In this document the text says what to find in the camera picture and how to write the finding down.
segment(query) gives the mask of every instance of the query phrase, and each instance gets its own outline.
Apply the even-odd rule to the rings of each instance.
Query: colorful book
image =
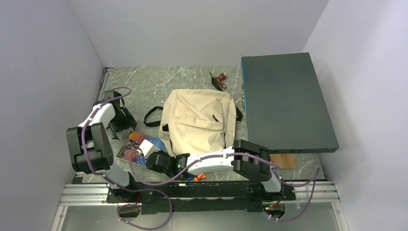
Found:
[[[146,166],[146,158],[143,155],[137,154],[137,149],[139,148],[139,145],[144,140],[149,141],[154,146],[160,148],[163,152],[167,153],[165,144],[159,138],[151,137],[151,136],[133,131],[127,137],[127,140],[125,144],[122,146],[122,148],[120,149],[119,153],[117,154],[117,157],[119,157],[122,160],[129,161],[130,157],[132,156],[133,163],[136,163],[142,166]]]

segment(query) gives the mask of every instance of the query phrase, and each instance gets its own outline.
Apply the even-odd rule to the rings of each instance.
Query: wooden block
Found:
[[[296,169],[294,154],[270,154],[271,162],[280,168]]]

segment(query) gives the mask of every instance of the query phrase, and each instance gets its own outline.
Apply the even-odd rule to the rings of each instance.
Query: gray marble surface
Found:
[[[136,131],[149,136],[158,137],[159,127],[149,128],[143,124],[145,114],[154,106],[162,106],[164,100],[174,89],[214,89],[211,85],[210,74],[227,75],[223,82],[227,85],[226,92],[232,95],[235,104],[242,108],[242,70],[240,66],[142,66],[142,67],[115,67],[108,82],[108,89],[126,86],[132,93],[125,97],[125,107],[135,117],[138,125]],[[149,121],[160,120],[161,113],[153,113]],[[130,130],[119,134],[121,141],[111,141],[114,153],[122,147]],[[247,140],[246,121],[237,121],[235,139]],[[295,154],[297,169],[279,169],[278,173],[284,180],[308,180],[312,178],[318,167],[321,166],[317,154]],[[124,170],[129,171],[129,163],[120,159],[115,160]],[[136,173],[146,181],[163,181],[168,179],[164,174],[150,171],[144,167],[134,165]],[[321,173],[318,179],[325,179]],[[204,180],[246,180],[233,172],[217,171],[206,174]],[[103,179],[86,175],[86,182],[104,182]]]

